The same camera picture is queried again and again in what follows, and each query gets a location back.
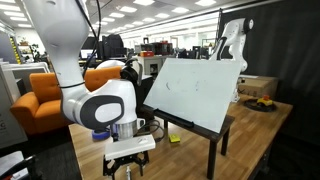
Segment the armchair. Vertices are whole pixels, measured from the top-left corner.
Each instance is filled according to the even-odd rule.
[[[121,67],[88,70],[85,85],[94,91],[109,79],[120,78]],[[28,135],[40,134],[70,124],[60,112],[61,93],[54,73],[30,75],[32,92],[21,96],[10,108]]]

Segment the wall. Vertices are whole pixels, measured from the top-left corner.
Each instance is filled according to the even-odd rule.
[[[40,51],[40,54],[44,53],[45,48],[42,44],[42,41],[38,33],[34,29],[15,28],[14,31],[16,33],[17,43],[19,43],[22,40],[22,38],[25,37],[26,41],[29,42],[29,45],[38,44],[38,50]]]

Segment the desk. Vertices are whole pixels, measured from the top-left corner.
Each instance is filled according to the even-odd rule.
[[[235,117],[230,128],[227,155],[220,154],[221,142],[215,163],[215,180],[248,179],[276,133],[291,112],[292,106],[278,103],[275,112],[256,112],[244,107],[243,101],[250,98],[241,96],[238,103],[231,104],[228,115]],[[105,143],[94,142],[91,131],[79,125],[69,126],[72,142],[83,179],[106,179],[102,176],[102,157]],[[209,142],[183,128],[169,123],[168,133],[181,137],[178,144],[169,143],[165,137],[156,148],[149,151],[150,163],[140,177],[139,166],[132,164],[131,173],[135,179],[207,179]],[[125,179],[126,167],[116,172],[116,179]]]

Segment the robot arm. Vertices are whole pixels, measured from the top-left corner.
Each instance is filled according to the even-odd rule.
[[[88,14],[85,1],[79,1]],[[109,80],[94,92],[85,87],[78,56],[89,26],[75,0],[23,0],[23,3],[50,55],[62,92],[64,116],[94,130],[111,124],[123,125],[128,131],[124,138],[132,137],[139,127],[132,83]]]
[[[246,34],[252,29],[253,20],[245,18],[230,21],[219,39],[214,52],[209,60],[221,60],[221,54],[226,46],[229,46],[229,53],[233,56],[233,61],[240,61],[242,64],[241,72],[248,67],[247,62],[242,56]]]

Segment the monitor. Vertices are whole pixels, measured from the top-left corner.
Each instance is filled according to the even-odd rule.
[[[88,57],[90,57],[92,54],[92,49],[81,49],[80,51],[80,55],[81,55],[81,59],[88,59]]]

